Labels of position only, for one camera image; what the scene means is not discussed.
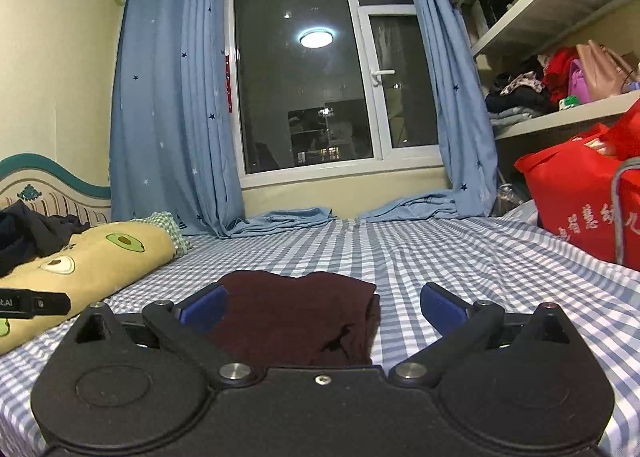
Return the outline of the right blue star curtain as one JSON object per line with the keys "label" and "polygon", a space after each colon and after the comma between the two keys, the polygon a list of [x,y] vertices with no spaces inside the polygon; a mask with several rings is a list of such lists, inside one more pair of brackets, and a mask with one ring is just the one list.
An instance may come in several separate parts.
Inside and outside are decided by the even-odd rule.
{"label": "right blue star curtain", "polygon": [[389,222],[487,216],[497,198],[498,156],[468,32],[449,0],[413,1],[451,187],[399,198],[360,217]]}

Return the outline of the dark folded clothes on shelf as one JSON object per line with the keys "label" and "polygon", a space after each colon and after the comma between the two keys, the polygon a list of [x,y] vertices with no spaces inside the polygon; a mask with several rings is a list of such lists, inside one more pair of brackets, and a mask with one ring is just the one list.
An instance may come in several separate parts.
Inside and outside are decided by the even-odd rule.
{"label": "dark folded clothes on shelf", "polygon": [[506,72],[499,74],[489,89],[485,104],[493,114],[516,107],[542,114],[556,111],[547,87],[538,79],[535,71],[523,72],[517,76]]}

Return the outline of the pink handbag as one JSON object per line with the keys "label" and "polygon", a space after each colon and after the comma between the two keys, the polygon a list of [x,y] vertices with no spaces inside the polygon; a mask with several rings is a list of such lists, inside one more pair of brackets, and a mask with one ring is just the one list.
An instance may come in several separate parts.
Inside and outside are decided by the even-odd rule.
{"label": "pink handbag", "polygon": [[639,82],[638,68],[631,67],[614,50],[593,40],[577,44],[576,50],[592,100],[620,95],[629,83]]}

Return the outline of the green checkered pillow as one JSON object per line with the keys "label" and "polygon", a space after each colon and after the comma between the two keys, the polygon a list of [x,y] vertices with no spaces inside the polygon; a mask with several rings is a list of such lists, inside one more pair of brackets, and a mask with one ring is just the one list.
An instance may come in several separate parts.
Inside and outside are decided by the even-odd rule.
{"label": "green checkered pillow", "polygon": [[183,257],[183,255],[186,255],[192,248],[191,243],[182,235],[178,223],[168,211],[153,212],[146,217],[134,218],[134,222],[150,224],[163,229],[170,237],[172,245],[174,246],[175,258]]}

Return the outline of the red clothing on shelf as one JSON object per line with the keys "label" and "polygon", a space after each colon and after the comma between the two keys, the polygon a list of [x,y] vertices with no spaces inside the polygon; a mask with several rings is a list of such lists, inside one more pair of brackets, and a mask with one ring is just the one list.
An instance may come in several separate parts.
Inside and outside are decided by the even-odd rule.
{"label": "red clothing on shelf", "polygon": [[550,57],[544,68],[542,83],[549,92],[550,102],[559,105],[561,99],[568,94],[568,79],[570,79],[570,64],[578,58],[577,48],[561,46]]}

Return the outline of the yellow avocado print quilt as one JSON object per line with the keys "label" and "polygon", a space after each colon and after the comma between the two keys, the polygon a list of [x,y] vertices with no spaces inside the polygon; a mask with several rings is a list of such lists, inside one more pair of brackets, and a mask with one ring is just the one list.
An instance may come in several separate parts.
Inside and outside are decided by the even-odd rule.
{"label": "yellow avocado print quilt", "polygon": [[1,352],[8,353],[61,325],[92,302],[119,292],[175,258],[168,232],[143,222],[113,222],[70,238],[70,245],[48,257],[17,266],[1,286],[35,292],[64,292],[70,311],[32,319],[1,319]]}

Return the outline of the purple small bag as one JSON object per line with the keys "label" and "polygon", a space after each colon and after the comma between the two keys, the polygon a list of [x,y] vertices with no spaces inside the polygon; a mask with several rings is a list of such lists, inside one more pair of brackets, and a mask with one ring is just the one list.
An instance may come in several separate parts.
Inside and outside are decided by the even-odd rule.
{"label": "purple small bag", "polygon": [[573,59],[570,63],[567,95],[575,97],[580,105],[591,102],[587,81],[582,71],[582,62],[578,58]]}

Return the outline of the red fabric tote bag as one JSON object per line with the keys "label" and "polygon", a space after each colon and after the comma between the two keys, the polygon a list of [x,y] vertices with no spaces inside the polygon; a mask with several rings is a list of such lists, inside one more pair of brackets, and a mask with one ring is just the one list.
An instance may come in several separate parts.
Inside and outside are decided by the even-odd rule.
{"label": "red fabric tote bag", "polygon": [[605,261],[639,268],[639,105],[514,163],[548,232]]}

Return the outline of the dark navy clothes pile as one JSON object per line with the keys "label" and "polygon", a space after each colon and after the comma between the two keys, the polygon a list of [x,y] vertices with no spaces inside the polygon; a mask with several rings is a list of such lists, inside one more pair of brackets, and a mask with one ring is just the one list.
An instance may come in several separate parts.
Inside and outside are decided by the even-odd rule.
{"label": "dark navy clothes pile", "polygon": [[43,215],[24,202],[14,202],[1,211],[0,263],[1,276],[15,267],[53,255],[70,242],[75,234],[90,229],[75,215]]}

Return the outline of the left blue star curtain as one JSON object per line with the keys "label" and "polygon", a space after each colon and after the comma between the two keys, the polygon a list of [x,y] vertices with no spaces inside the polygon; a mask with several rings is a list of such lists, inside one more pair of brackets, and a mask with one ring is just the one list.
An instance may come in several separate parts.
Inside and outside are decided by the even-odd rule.
{"label": "left blue star curtain", "polygon": [[321,206],[245,215],[228,105],[224,0],[126,0],[112,103],[114,220],[168,212],[184,235],[222,239],[332,220]]}

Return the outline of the blue checkered bed sheet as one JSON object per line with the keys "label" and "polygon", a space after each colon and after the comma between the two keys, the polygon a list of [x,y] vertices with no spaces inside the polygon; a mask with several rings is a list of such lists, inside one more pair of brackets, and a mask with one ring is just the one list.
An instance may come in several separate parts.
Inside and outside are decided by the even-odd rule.
{"label": "blue checkered bed sheet", "polygon": [[[334,221],[264,237],[194,239],[173,258],[1,352],[6,456],[634,456],[639,274],[506,218]],[[371,364],[253,367],[211,385],[142,310],[239,271],[326,272],[376,286]],[[433,283],[504,310],[500,335],[434,387],[390,370],[442,335]]]}

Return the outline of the maroon printed sweater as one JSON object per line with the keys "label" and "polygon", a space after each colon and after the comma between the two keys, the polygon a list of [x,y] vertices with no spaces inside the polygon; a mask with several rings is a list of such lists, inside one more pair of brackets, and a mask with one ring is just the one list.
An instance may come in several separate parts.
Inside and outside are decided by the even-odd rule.
{"label": "maroon printed sweater", "polygon": [[334,273],[239,271],[219,281],[226,313],[207,338],[254,367],[371,364],[381,321],[374,284]]}

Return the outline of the white wall shelving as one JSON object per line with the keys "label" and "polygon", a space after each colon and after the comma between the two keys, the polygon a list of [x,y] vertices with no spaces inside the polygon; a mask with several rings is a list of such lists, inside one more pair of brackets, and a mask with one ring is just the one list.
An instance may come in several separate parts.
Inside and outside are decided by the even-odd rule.
{"label": "white wall shelving", "polygon": [[639,0],[457,0],[471,53],[492,109],[508,105],[502,91],[523,72],[544,71],[562,46],[597,41],[626,61],[639,59]]}

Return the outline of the white framed window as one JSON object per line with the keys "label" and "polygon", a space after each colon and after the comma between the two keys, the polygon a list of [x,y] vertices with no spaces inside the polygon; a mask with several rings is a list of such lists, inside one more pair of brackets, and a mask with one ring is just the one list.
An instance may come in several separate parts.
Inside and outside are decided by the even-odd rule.
{"label": "white framed window", "polygon": [[442,162],[413,0],[229,0],[247,188]]}

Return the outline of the teal white headboard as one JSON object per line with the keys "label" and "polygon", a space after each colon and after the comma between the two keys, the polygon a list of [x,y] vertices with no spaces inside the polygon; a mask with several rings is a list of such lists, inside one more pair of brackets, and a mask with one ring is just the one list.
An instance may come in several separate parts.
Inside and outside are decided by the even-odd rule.
{"label": "teal white headboard", "polygon": [[40,154],[14,154],[0,164],[1,209],[21,201],[42,215],[73,215],[82,224],[112,219],[111,189],[81,180]]}

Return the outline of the blue star curtain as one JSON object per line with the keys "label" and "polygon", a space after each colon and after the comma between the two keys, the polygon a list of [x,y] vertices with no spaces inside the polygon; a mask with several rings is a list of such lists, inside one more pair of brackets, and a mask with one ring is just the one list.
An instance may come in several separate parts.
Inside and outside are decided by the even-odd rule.
{"label": "blue star curtain", "polygon": [[245,215],[228,105],[224,0],[126,0],[112,103],[114,220],[168,212],[184,235],[222,239],[332,220],[321,206]]}
{"label": "blue star curtain", "polygon": [[487,216],[497,198],[498,156],[468,32],[449,0],[413,1],[451,187],[399,198],[360,217],[389,222]]}

